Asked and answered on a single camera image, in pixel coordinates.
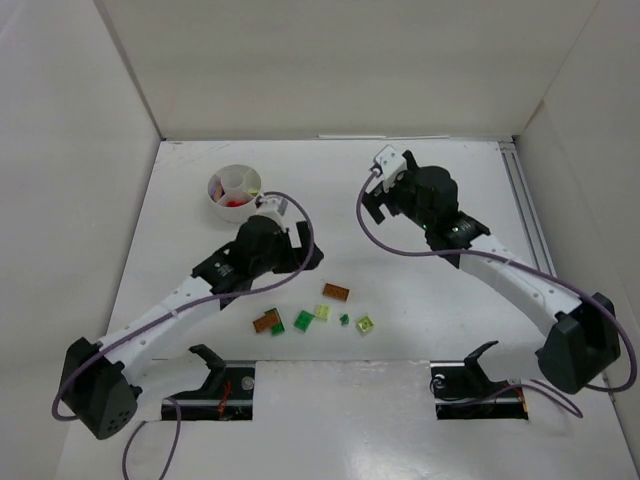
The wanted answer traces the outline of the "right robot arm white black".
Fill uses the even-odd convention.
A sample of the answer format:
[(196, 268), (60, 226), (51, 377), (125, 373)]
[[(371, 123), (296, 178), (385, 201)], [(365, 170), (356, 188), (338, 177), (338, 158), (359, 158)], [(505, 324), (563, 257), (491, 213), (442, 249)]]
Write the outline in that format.
[(448, 262), (508, 301), (543, 337), (494, 359), (484, 353), (496, 342), (483, 343), (458, 367), (446, 368), (447, 391), (464, 378), (469, 394), (483, 394), (510, 377), (545, 380), (568, 394), (596, 390), (594, 379), (623, 352), (633, 351), (607, 297), (588, 294), (520, 261), (486, 225), (460, 210), (458, 185), (445, 168), (421, 167), (411, 151), (385, 146), (358, 194), (356, 217), (365, 214), (376, 224), (387, 214), (408, 219), (423, 232), (427, 250), (405, 252), (386, 244), (381, 249)]

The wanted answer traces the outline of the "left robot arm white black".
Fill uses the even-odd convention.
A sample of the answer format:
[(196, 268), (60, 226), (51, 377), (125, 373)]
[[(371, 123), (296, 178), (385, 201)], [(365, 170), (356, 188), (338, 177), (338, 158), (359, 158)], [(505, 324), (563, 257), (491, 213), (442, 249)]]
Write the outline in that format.
[(293, 246), (279, 215), (253, 215), (236, 238), (193, 268), (159, 304), (125, 328), (90, 342), (76, 340), (65, 355), (57, 400), (98, 440), (121, 431), (147, 403), (183, 393), (210, 394), (221, 387), (225, 361), (199, 344), (177, 358), (161, 354), (199, 322), (234, 300), (257, 294), (253, 282), (267, 274), (292, 280), (323, 260), (310, 220), (299, 221)]

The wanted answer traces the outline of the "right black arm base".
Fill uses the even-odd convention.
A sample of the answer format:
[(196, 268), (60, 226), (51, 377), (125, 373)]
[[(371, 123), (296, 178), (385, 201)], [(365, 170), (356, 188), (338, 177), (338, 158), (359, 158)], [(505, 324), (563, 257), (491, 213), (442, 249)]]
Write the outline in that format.
[(463, 360), (436, 360), (430, 363), (429, 389), (434, 396), (438, 420), (528, 420), (523, 390), (509, 380), (492, 381), (479, 364), (490, 341)]

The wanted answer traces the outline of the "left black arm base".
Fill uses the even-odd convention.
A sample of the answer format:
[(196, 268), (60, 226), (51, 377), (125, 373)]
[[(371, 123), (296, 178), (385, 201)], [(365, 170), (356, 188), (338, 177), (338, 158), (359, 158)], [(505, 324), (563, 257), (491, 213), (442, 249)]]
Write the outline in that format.
[(251, 421), (256, 363), (226, 361), (205, 345), (189, 348), (209, 370), (203, 384), (195, 390), (171, 395), (186, 421)]

